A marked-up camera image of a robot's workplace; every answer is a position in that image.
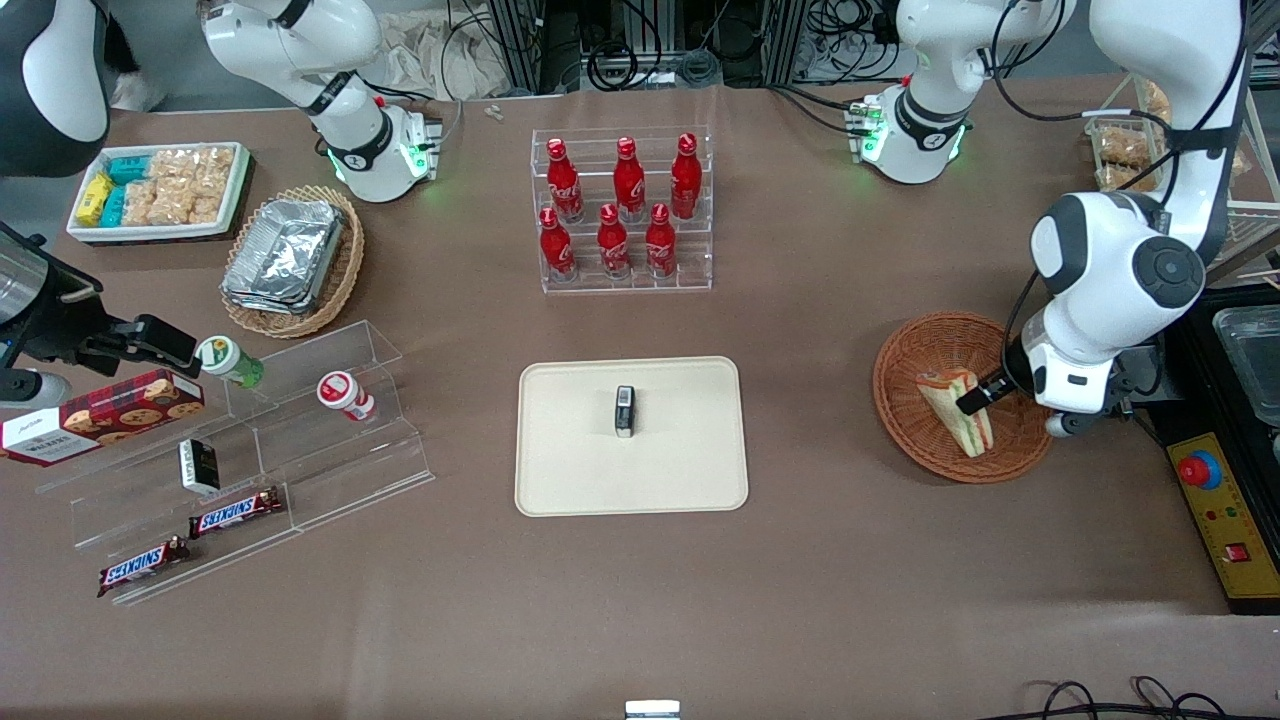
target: red cookie box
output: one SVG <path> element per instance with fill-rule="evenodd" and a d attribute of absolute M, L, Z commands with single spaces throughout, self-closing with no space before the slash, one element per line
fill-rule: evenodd
<path fill-rule="evenodd" d="M 0 457 L 47 468 L 204 409 L 205 393 L 198 384 L 155 369 L 60 407 L 8 420 L 0 425 Z"/>

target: cookie image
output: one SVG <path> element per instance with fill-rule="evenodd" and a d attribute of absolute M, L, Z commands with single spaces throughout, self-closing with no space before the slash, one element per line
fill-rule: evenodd
<path fill-rule="evenodd" d="M 178 400 L 178 388 L 170 380 L 156 380 L 142 391 L 142 397 L 156 405 L 169 405 Z"/>
<path fill-rule="evenodd" d="M 169 409 L 170 418 L 186 418 L 187 415 L 195 415 L 204 410 L 205 406 L 200 402 L 183 402 L 182 405 L 174 405 Z"/>
<path fill-rule="evenodd" d="M 120 414 L 120 421 L 125 425 L 152 425 L 164 419 L 164 413 L 159 410 L 140 409 Z"/>
<path fill-rule="evenodd" d="M 96 433 L 97 425 L 88 416 L 88 410 L 78 410 L 67 416 L 63 428 L 73 433 Z"/>
<path fill-rule="evenodd" d="M 97 438 L 97 443 L 106 447 L 109 445 L 115 445 L 127 437 L 133 437 L 133 433 L 106 433 L 105 436 Z"/>

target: aluminum foil container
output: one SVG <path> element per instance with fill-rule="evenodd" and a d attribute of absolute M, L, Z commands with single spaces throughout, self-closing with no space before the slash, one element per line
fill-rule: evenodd
<path fill-rule="evenodd" d="M 346 222 L 323 201 L 273 200 L 257 214 L 221 291 L 242 307 L 305 314 L 315 309 Z"/>

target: blue snack package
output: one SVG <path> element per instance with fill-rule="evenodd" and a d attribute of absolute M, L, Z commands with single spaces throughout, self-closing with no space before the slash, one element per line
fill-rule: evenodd
<path fill-rule="evenodd" d="M 124 219 L 124 186 L 115 186 L 115 190 L 106 196 L 106 205 L 102 206 L 102 219 L 99 220 L 97 227 L 100 228 L 118 228 L 120 227 L 120 220 Z"/>
<path fill-rule="evenodd" d="M 131 183 L 147 177 L 147 168 L 151 158 L 147 155 L 134 155 L 132 158 L 116 158 L 108 163 L 106 174 L 115 184 Z"/>

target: yellow control panel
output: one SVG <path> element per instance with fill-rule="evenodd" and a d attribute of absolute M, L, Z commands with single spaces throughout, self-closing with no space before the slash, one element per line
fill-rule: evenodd
<path fill-rule="evenodd" d="M 1169 446 L 1167 452 L 1228 597 L 1280 598 L 1280 574 L 1217 437 L 1204 433 Z"/>

